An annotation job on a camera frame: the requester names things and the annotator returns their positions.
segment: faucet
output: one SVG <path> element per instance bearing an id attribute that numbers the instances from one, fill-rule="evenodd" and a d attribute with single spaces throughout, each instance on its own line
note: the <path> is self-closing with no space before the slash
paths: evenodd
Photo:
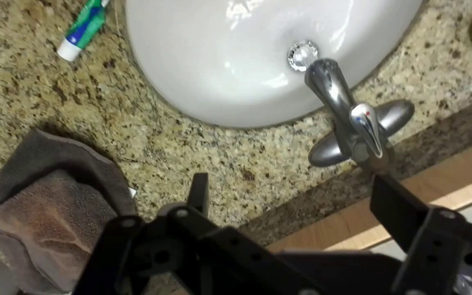
<path id="1" fill-rule="evenodd" d="M 356 103 L 338 63 L 332 59 L 318 59 L 309 65 L 305 84 L 334 118 L 334 131 L 320 139 L 309 152 L 311 165 L 333 166 L 352 159 L 366 170 L 386 170 L 394 157 L 388 137 L 411 119 L 414 105 L 404 99 L 376 107 Z"/>

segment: white sink basin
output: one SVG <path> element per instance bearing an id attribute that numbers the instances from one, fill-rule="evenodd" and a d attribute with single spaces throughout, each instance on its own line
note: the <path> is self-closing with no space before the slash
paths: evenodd
<path id="1" fill-rule="evenodd" d="M 395 47 L 422 0 L 127 0 L 139 67 L 185 114 L 261 127 L 322 106 L 287 52 L 309 40 L 349 86 Z"/>

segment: drain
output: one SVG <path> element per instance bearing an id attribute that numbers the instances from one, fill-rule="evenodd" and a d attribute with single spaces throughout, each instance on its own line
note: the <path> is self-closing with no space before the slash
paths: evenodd
<path id="1" fill-rule="evenodd" d="M 318 46 L 311 41 L 295 43 L 287 53 L 290 67 L 299 72 L 307 71 L 307 67 L 318 59 Z"/>

